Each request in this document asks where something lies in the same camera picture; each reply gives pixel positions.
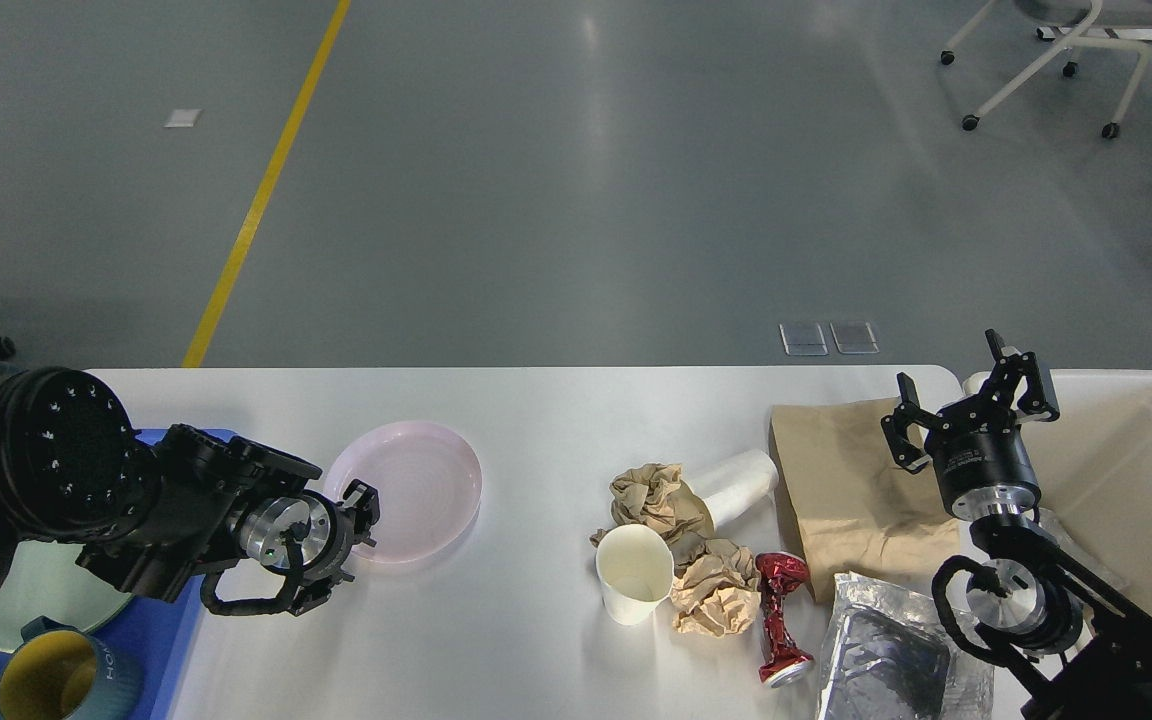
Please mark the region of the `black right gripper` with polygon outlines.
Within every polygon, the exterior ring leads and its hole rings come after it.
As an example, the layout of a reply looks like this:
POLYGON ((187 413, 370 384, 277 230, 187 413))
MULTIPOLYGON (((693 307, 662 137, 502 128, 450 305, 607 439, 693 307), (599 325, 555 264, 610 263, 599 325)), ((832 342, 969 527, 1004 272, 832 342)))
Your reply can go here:
POLYGON ((995 365, 975 397, 942 407, 937 420, 920 406, 914 378, 900 372, 897 404, 881 419, 896 464, 920 473, 932 461, 943 509, 963 521, 1036 509, 1041 488, 1020 423, 1060 419, 1043 361, 1007 344, 996 329, 986 331, 986 342, 995 365), (929 430, 924 448, 914 441, 914 429, 929 430))

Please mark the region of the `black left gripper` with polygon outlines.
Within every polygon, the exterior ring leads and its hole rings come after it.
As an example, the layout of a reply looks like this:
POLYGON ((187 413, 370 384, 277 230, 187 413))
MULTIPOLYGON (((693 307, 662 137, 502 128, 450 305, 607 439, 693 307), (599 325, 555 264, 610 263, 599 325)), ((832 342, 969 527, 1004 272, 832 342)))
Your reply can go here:
POLYGON ((242 555, 262 568, 298 578, 287 612, 301 616, 329 601, 338 585, 356 578, 344 570, 344 562, 357 544, 376 548, 372 529, 380 515, 378 488, 353 479, 338 502, 306 491, 266 498, 236 511, 236 543, 242 555), (300 551, 300 574, 293 573, 293 550, 300 551))

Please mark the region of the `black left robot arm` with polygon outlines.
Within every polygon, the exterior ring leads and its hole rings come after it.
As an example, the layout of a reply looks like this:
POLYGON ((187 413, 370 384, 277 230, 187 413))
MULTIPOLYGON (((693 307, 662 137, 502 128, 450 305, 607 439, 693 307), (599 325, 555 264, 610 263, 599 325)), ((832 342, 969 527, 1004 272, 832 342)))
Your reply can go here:
POLYGON ((61 366, 0 376, 0 589, 22 541, 78 544, 115 591, 174 602, 200 577, 218 616, 306 614, 372 543, 376 488, 308 488, 319 467, 238 435, 175 424, 156 444, 99 378, 61 366))

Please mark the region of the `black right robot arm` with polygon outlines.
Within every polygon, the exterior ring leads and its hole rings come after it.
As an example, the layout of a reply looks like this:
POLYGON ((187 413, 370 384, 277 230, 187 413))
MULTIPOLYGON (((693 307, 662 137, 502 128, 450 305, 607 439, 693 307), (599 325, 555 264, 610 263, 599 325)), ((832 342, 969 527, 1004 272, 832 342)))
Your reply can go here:
POLYGON ((1152 616, 1041 525, 1021 427, 1060 418, 1049 369, 996 331, 986 342, 993 365, 977 392, 931 411, 900 373, 879 423, 896 464, 934 471, 943 510, 986 555, 942 562, 937 617, 960 651, 1018 680, 1025 719, 1152 719, 1152 616))

